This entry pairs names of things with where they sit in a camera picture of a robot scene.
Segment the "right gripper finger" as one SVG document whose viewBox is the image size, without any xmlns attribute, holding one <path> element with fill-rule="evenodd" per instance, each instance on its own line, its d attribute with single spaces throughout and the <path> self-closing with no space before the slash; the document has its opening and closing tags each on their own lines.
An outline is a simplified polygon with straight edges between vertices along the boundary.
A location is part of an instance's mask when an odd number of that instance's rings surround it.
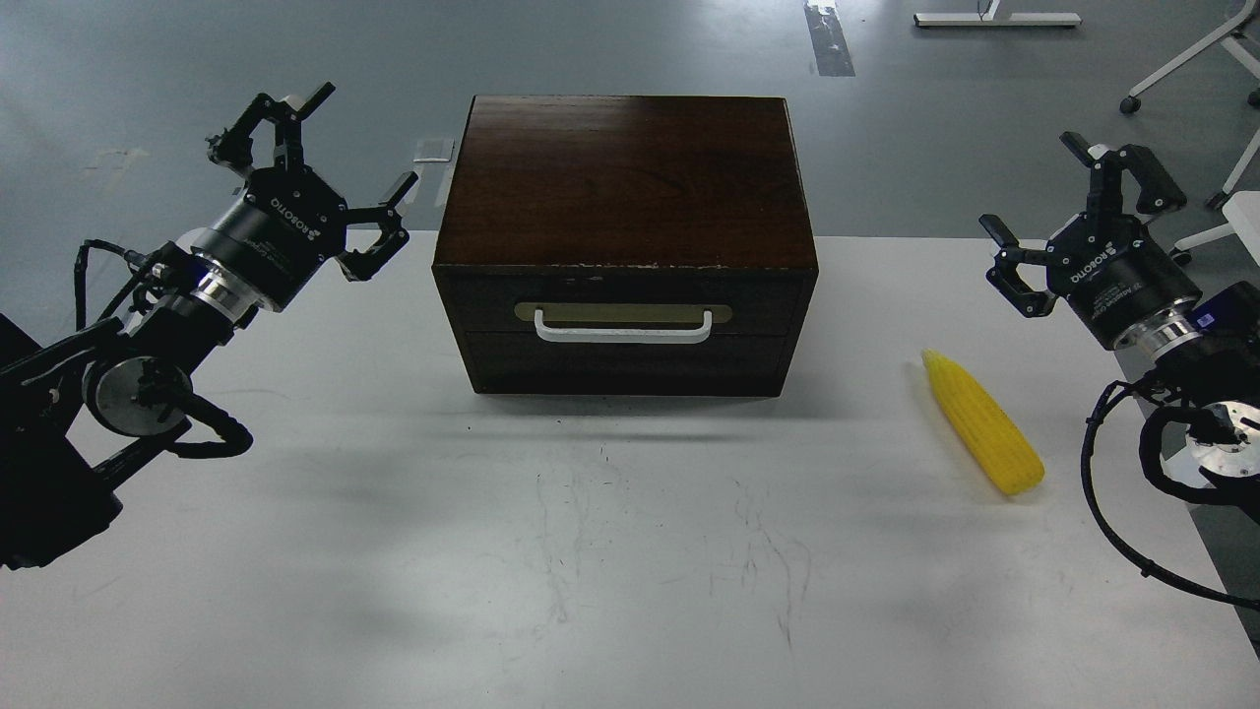
<svg viewBox="0 0 1260 709">
<path fill-rule="evenodd" d="M 1121 179 L 1126 174 L 1131 175 L 1138 185 L 1135 210 L 1139 215 L 1174 214 L 1187 207 L 1184 191 L 1171 178 L 1152 149 L 1139 147 L 1135 144 L 1120 149 L 1108 147 L 1104 144 L 1087 144 L 1084 135 L 1074 131 L 1058 133 L 1058 141 L 1090 173 L 1084 210 L 1084 215 L 1089 219 L 1102 220 L 1124 215 Z"/>
<path fill-rule="evenodd" d="M 979 224 L 995 243 L 993 264 L 985 271 L 987 283 L 994 287 L 1022 317 L 1040 319 L 1052 314 L 1057 296 L 1050 290 L 1032 288 L 1021 277 L 1021 264 L 1045 268 L 1051 264 L 1051 254 L 1047 251 L 1034 248 L 1029 251 L 1021 246 L 1021 239 L 999 217 L 982 214 Z"/>
</svg>

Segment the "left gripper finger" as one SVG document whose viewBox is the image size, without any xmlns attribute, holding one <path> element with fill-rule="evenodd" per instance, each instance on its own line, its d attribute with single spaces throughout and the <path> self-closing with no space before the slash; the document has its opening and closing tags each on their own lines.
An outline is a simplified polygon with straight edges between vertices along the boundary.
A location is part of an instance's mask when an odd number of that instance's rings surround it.
<svg viewBox="0 0 1260 709">
<path fill-rule="evenodd" d="M 381 232 L 365 251 L 344 251 L 338 256 L 338 264 L 341 266 L 346 282 L 368 282 L 410 243 L 410 230 L 404 229 L 404 217 L 401 215 L 399 205 L 418 181 L 418 174 L 406 171 L 378 205 L 341 210 L 339 217 L 341 225 L 375 224 Z"/>
<path fill-rule="evenodd" d="M 248 178 L 255 170 L 253 133 L 262 122 L 273 126 L 273 167 L 296 173 L 305 167 L 302 154 L 302 121 L 309 118 L 335 89 L 325 82 L 307 98 L 277 99 L 270 94 L 256 94 L 239 113 L 239 118 L 220 133 L 207 139 L 207 156 L 210 162 L 229 167 L 234 174 Z"/>
</svg>

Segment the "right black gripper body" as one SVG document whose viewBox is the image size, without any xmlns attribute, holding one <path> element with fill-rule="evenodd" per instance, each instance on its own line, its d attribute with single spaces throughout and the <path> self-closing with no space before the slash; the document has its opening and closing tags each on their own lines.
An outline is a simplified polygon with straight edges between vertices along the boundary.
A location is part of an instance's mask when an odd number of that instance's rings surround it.
<svg viewBox="0 0 1260 709">
<path fill-rule="evenodd" d="M 1104 350 L 1130 345 L 1131 327 L 1166 310 L 1184 310 L 1202 297 L 1188 275 L 1135 217 L 1074 217 L 1047 251 L 1050 291 L 1067 301 Z"/>
</svg>

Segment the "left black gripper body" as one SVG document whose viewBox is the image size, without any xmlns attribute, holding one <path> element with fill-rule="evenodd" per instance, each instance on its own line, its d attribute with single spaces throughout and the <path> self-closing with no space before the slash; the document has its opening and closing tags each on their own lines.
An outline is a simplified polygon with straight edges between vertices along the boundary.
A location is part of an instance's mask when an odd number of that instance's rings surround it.
<svg viewBox="0 0 1260 709">
<path fill-rule="evenodd" d="M 284 311 L 325 261 L 346 246 L 346 198 L 310 167 L 260 167 L 202 235 L 202 254 Z"/>
</svg>

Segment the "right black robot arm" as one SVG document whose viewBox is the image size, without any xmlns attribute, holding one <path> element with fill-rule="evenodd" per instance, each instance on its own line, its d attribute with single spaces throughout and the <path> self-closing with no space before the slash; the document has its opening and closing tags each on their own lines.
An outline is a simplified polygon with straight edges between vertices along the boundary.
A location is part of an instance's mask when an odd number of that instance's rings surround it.
<svg viewBox="0 0 1260 709">
<path fill-rule="evenodd" d="M 1080 470 L 1090 511 L 1142 576 L 1257 610 L 1256 599 L 1184 579 L 1121 539 L 1102 518 L 1091 468 L 1108 413 L 1128 398 L 1149 400 L 1138 458 L 1153 489 L 1257 518 L 1257 288 L 1239 282 L 1206 298 L 1153 241 L 1149 222 L 1181 210 L 1184 193 L 1150 149 L 1111 149 L 1072 131 L 1061 141 L 1090 175 L 1084 212 L 1045 248 L 1021 246 L 999 217 L 982 215 L 995 242 L 987 280 L 1023 317 L 1045 317 L 1065 301 L 1104 350 L 1147 356 L 1148 372 L 1137 382 L 1110 383 L 1087 417 Z"/>
</svg>

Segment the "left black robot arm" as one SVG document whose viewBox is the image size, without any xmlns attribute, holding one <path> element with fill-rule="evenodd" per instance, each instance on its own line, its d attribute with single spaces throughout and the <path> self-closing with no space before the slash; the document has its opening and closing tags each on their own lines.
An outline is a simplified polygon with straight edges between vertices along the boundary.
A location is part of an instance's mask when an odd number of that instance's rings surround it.
<svg viewBox="0 0 1260 709">
<path fill-rule="evenodd" d="M 353 208 L 302 155 L 302 122 L 333 92 L 256 94 L 208 139 L 209 161 L 243 184 L 192 246 L 141 254 L 86 239 L 73 335 L 44 348 L 3 320 L 4 568 L 43 568 L 103 533 L 122 510 L 117 489 L 158 455 L 244 455 L 251 431 L 197 394 L 195 368 L 258 311 L 287 309 L 323 264 L 365 282 L 410 242 L 399 205 L 415 173 Z"/>
</svg>

